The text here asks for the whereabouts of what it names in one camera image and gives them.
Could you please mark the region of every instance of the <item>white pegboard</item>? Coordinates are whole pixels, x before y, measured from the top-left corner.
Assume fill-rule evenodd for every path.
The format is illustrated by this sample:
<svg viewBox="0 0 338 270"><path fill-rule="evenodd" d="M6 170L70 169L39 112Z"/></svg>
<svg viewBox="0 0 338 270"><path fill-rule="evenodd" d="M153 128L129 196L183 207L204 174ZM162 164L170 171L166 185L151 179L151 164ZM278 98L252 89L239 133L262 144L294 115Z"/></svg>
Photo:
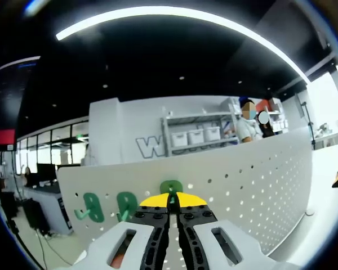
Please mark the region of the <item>white pegboard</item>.
<svg viewBox="0 0 338 270"><path fill-rule="evenodd" d="M142 163L62 168L59 183L66 211L85 245L117 224L116 195L128 191L138 203L159 194L165 180L179 180L184 192L205 199L218 220L228 219L256 238L263 253L274 250L306 210L312 176L308 129L212 151ZM98 195L103 223L78 220L82 196ZM185 268L171 218L170 245L163 269Z"/></svg>

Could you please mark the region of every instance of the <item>white storage box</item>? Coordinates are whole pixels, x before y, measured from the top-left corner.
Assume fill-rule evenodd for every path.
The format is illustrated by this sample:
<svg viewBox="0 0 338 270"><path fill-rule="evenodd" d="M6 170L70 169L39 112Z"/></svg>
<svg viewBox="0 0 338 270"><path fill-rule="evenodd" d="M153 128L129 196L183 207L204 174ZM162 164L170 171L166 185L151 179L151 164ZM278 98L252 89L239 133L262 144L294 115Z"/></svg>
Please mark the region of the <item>white storage box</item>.
<svg viewBox="0 0 338 270"><path fill-rule="evenodd" d="M172 147L188 145L188 136L186 135L186 132L172 133L171 144L172 144Z"/></svg>
<svg viewBox="0 0 338 270"><path fill-rule="evenodd" d="M190 145L204 142L203 129L195 129L188 131L188 141Z"/></svg>
<svg viewBox="0 0 338 270"><path fill-rule="evenodd" d="M204 130L204 139L206 142L220 140L220 128L219 127L206 128Z"/></svg>

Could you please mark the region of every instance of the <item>curved led light strip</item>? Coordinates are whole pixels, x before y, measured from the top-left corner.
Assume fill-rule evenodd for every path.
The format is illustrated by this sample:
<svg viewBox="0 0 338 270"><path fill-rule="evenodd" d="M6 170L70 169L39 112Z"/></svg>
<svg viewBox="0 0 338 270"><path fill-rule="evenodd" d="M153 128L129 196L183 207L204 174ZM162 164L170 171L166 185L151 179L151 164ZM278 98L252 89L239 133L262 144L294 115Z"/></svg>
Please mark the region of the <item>curved led light strip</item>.
<svg viewBox="0 0 338 270"><path fill-rule="evenodd" d="M300 70L300 68L280 49L278 49L275 45L270 43L265 38L261 37L260 35L256 34L252 30L237 24L234 21L230 21L220 16L216 16L210 13L206 13L203 11L198 10L191 10L189 8L183 7L166 7L166 6L148 6L148 7L130 7L124 8L121 10L114 10L109 11L106 13L102 13L96 15L91 18L87 18L83 21L80 21L72 26L64 29L63 31L57 33L56 38L61 41L64 38L79 32L85 28L91 27L93 25L103 23L104 21L111 21L115 19L121 19L125 17L133 17L133 16L142 16L142 15L173 15L173 16L182 16L182 17L189 17L203 21L209 21L214 24L219 24L229 29L233 29L246 35L247 37L257 41L258 43L262 44L276 55L278 55L281 59L283 59L290 67L292 67L302 78L303 80L309 84L310 81L306 77L306 75Z"/></svg>

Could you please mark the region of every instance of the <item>black ceiling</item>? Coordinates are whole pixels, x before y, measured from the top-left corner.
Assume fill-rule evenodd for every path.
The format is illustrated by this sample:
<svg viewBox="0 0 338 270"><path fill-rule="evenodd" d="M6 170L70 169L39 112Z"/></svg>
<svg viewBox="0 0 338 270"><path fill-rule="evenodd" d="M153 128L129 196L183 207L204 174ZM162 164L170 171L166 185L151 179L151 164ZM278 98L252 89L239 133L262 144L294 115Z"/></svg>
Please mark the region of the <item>black ceiling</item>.
<svg viewBox="0 0 338 270"><path fill-rule="evenodd" d="M16 5L8 8L13 2ZM88 115L90 102L105 98L268 98L298 77L278 56L244 35L184 17L131 17L96 25L60 42L55 39L67 26L105 11L166 5L220 15L273 42L303 71L328 54L311 23L290 1L52 0L32 18L23 17L25 1L13 2L0 5L0 65L42 56L25 93L18 136Z"/></svg>

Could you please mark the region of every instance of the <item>desk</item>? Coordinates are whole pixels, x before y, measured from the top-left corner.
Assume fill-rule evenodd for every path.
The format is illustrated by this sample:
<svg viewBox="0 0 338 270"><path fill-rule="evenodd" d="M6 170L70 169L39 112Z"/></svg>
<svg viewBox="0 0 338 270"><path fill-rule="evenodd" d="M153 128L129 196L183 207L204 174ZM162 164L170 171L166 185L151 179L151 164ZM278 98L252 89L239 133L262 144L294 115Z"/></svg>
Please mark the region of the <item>desk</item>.
<svg viewBox="0 0 338 270"><path fill-rule="evenodd" d="M328 143L330 143L330 145L328 146L337 145L338 144L338 132L324 134L323 136L319 138L315 138L314 140L315 140L315 146L314 146L315 150L327 147Z"/></svg>
<svg viewBox="0 0 338 270"><path fill-rule="evenodd" d="M57 182L52 186L23 187L23 191L25 197L40 203L51 231L62 235L69 235L73 232Z"/></svg>

